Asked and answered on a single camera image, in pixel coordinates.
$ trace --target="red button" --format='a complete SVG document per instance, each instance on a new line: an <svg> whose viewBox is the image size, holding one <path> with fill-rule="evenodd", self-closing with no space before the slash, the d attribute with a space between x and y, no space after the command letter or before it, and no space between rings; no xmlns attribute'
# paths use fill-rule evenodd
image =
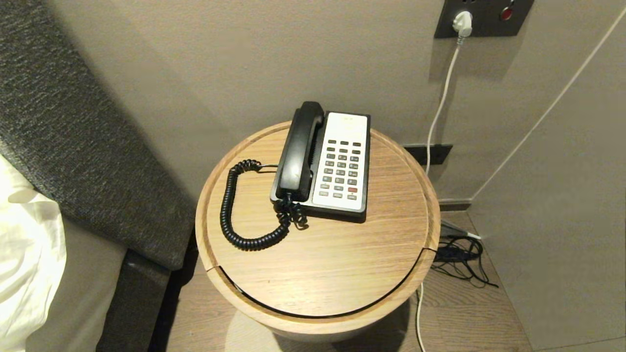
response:
<svg viewBox="0 0 626 352"><path fill-rule="evenodd" d="M511 19L512 16L513 16L513 9L512 8L505 8L500 13L500 19L502 21L508 21L509 19Z"/></svg>

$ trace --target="beige wall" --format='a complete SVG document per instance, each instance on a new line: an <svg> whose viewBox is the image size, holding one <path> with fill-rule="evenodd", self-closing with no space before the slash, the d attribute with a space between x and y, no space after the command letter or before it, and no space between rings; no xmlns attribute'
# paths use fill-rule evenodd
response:
<svg viewBox="0 0 626 352"><path fill-rule="evenodd" d="M470 208L535 349L626 350L587 344L626 329L625 43L623 18Z"/></svg>
<svg viewBox="0 0 626 352"><path fill-rule="evenodd" d="M194 197L229 148L304 100L424 143L454 48L433 40L442 1L49 2ZM465 44L435 141L455 145L431 174L440 199L472 198L622 5L536 1L519 36Z"/></svg>

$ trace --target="fabric headboard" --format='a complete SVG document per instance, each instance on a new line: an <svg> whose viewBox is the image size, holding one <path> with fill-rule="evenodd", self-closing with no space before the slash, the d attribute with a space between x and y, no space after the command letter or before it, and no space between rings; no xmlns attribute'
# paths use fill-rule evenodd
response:
<svg viewBox="0 0 626 352"><path fill-rule="evenodd" d="M0 153L64 216L182 265L194 203L38 0L0 1Z"/></svg>

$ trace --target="landline phone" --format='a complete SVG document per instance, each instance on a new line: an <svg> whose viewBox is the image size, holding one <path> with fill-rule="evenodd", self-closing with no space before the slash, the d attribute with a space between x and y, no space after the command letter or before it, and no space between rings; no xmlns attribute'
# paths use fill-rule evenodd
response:
<svg viewBox="0 0 626 352"><path fill-rule="evenodd" d="M295 111L277 165L243 160L228 171L220 211L222 233L235 247L259 251L280 242L289 225L306 226L306 214L364 219L369 170L369 115L324 113L321 105L305 101ZM237 178L246 171L277 167L270 200L280 225L256 239L239 236L230 216Z"/></svg>

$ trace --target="round side table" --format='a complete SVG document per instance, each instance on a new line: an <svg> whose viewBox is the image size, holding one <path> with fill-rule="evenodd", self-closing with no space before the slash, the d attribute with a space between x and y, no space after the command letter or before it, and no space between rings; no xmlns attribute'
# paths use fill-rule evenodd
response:
<svg viewBox="0 0 626 352"><path fill-rule="evenodd" d="M200 257L213 285L237 309L299 341L350 338L385 317L417 290L439 242L439 204L407 151L371 130L367 218L363 223L309 217L268 249L235 248L220 229L230 167L244 159L278 163L290 122L259 131L213 169L196 213ZM258 237L278 225L269 199L275 173L239 177L235 231Z"/></svg>

